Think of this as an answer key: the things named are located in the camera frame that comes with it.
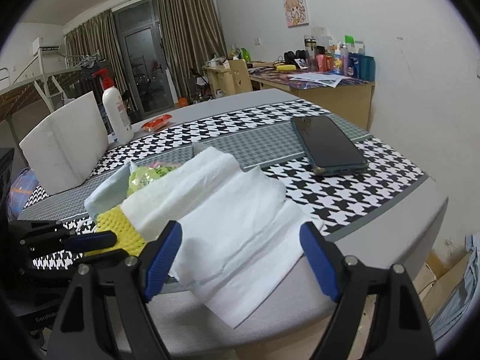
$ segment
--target light blue cloth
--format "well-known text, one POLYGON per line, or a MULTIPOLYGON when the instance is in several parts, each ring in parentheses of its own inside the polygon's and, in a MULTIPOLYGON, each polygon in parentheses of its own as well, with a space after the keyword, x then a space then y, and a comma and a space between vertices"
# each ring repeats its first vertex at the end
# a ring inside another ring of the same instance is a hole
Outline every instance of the light blue cloth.
POLYGON ((99 214, 111 210, 127 198, 128 180, 137 168, 133 162, 126 162, 86 198, 85 209, 95 222, 99 214))
POLYGON ((445 344, 448 344, 448 341, 450 341, 442 338, 451 329, 452 333, 454 333, 454 326, 459 323, 462 316, 466 313, 478 286, 480 275, 480 233, 465 237, 465 249, 471 253, 471 256, 463 274, 463 280, 454 288, 445 303, 429 321, 437 351, 439 347, 444 346, 444 343, 439 345, 439 341, 446 341, 445 344))

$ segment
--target phone screen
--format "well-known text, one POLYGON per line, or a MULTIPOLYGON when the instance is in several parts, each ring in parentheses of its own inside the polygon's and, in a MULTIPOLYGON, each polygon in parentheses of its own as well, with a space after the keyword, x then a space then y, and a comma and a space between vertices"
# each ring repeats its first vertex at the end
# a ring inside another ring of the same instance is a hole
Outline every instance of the phone screen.
POLYGON ((353 142, 327 116, 294 117, 292 123, 317 167, 342 167, 367 161, 353 142))

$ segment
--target cartoon girl painting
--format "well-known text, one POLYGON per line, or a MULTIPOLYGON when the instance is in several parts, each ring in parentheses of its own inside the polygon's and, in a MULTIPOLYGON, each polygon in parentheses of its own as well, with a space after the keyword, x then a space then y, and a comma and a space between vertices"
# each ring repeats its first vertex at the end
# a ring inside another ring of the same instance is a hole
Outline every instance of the cartoon girl painting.
POLYGON ((286 22, 289 27, 308 24, 305 0, 284 0, 286 22))

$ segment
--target wooden desk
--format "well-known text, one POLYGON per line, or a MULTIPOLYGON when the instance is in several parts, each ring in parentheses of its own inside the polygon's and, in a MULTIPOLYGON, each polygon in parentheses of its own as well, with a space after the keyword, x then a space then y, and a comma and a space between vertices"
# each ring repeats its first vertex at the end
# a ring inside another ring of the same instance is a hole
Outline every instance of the wooden desk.
MULTIPOLYGON (((272 62, 251 62, 254 68, 262 66, 273 66, 272 62)), ((218 90, 222 91, 223 97, 236 95, 233 85, 233 77, 230 68, 224 66, 203 67, 203 73, 208 77, 212 95, 217 98, 218 90)))
POLYGON ((261 90, 280 89, 320 105, 364 130, 368 131, 370 129, 369 118, 371 99, 375 89, 374 82, 362 82, 357 85, 338 85, 336 88, 300 89, 255 75, 250 75, 250 79, 259 83, 261 90))

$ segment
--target door frame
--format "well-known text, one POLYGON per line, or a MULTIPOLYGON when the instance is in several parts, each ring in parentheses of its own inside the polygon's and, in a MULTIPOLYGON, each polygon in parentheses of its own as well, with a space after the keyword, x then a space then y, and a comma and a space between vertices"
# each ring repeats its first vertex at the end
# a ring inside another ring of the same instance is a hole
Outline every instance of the door frame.
POLYGON ((165 52, 162 47, 162 38, 160 35, 160 28, 158 26, 158 20, 155 17, 155 10, 153 8, 153 4, 155 3, 155 0, 141 0, 136 3, 133 3, 131 5, 128 5, 122 9, 119 9, 114 12, 114 17, 115 17, 115 27, 116 27, 116 33, 117 33, 117 38, 118 38, 118 44, 120 46, 120 51, 121 51, 121 57, 123 59, 123 64, 125 66, 125 72, 127 74, 127 79, 130 83, 130 88, 131 88, 131 93, 133 96, 133 99, 137 105, 137 108, 140 110, 140 113, 142 115, 142 119, 147 118, 148 116, 151 116, 153 114, 158 114, 159 112, 162 112, 165 109, 169 109, 174 107, 174 102, 173 102, 173 95, 172 91, 170 88, 170 83, 168 80, 167 76, 167 59, 165 57, 165 52), (140 23, 136 27, 129 28, 127 31, 122 31, 120 27, 120 21, 119 21, 119 13, 126 11, 128 9, 134 8, 138 5, 148 3, 150 7, 150 21, 145 21, 143 23, 140 23), (131 68, 130 64, 130 58, 129 58, 129 53, 128 53, 128 47, 125 38, 127 36, 133 35, 137 32, 144 31, 150 29, 150 33, 152 35, 152 41, 153 41, 153 47, 154 47, 154 53, 155 56, 157 57, 158 64, 162 67, 163 73, 162 73, 162 79, 163 79, 163 84, 165 87, 165 95, 167 102, 169 103, 167 107, 164 108, 159 108, 153 111, 148 111, 145 112, 145 109, 143 109, 143 104, 140 99, 140 95, 137 90, 136 82, 135 82, 135 77, 133 70, 131 68))

